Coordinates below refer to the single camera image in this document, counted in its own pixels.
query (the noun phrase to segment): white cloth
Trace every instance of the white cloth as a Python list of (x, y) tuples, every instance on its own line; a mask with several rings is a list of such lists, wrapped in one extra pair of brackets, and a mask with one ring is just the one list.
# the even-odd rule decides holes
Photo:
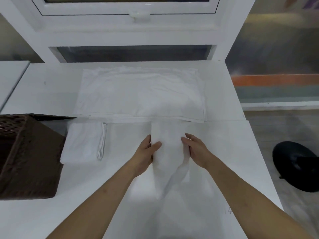
[(189, 147), (181, 142), (187, 125), (188, 122), (173, 120), (152, 122), (152, 143), (162, 142), (162, 147), (153, 155), (157, 199), (165, 197), (189, 171)]
[(107, 124), (71, 121), (61, 154), (61, 163), (84, 163), (101, 160)]
[(104, 117), (112, 123), (157, 117), (203, 122), (204, 84), (197, 69), (85, 69), (73, 113)]

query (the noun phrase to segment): black stool seat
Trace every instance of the black stool seat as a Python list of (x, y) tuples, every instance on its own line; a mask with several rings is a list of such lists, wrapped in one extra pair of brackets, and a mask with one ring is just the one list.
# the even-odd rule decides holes
[(319, 157), (296, 142), (278, 143), (272, 158), (280, 175), (292, 186), (306, 192), (319, 191)]

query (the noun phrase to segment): white baseboard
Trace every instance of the white baseboard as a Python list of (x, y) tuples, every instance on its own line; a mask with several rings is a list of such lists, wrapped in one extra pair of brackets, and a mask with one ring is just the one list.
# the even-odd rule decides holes
[(241, 103), (245, 111), (280, 111), (319, 109), (319, 101)]

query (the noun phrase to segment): orange stripe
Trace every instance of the orange stripe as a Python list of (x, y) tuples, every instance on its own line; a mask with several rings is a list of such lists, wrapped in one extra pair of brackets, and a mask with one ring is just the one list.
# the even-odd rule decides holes
[(319, 74), (232, 76), (234, 86), (319, 85)]

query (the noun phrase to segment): hand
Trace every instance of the hand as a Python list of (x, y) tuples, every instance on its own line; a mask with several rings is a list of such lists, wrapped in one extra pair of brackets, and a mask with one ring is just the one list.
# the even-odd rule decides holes
[(150, 144), (151, 136), (148, 135), (139, 145), (133, 157), (128, 161), (134, 169), (135, 177), (141, 175), (146, 171), (148, 166), (153, 161), (153, 153), (156, 152), (161, 146), (161, 142), (153, 145)]
[(198, 166), (207, 169), (207, 166), (214, 155), (207, 149), (206, 145), (199, 138), (189, 133), (185, 133), (185, 135), (186, 138), (182, 137), (181, 141), (183, 144), (189, 146), (191, 158)]

